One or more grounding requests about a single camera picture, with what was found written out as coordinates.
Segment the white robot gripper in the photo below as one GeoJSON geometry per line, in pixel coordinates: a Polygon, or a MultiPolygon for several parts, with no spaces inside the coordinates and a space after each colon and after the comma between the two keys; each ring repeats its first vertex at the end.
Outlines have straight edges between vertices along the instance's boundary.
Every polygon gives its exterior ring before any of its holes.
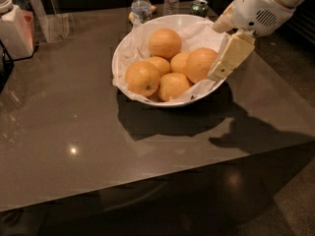
{"type": "Polygon", "coordinates": [[[234,0],[213,24],[218,33],[239,29],[227,34],[219,55],[211,65],[208,78],[219,81],[227,78],[253,52],[255,37],[271,34],[285,23],[295,11],[288,0],[234,0]]]}

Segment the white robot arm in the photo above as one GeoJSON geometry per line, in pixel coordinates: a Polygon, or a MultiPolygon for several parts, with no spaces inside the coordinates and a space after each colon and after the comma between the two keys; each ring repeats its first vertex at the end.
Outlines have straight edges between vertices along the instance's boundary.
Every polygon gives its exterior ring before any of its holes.
{"type": "Polygon", "coordinates": [[[213,24],[219,33],[236,30],[222,41],[208,73],[213,81],[228,77],[253,52],[255,39],[273,33],[305,0],[233,0],[213,24]]]}

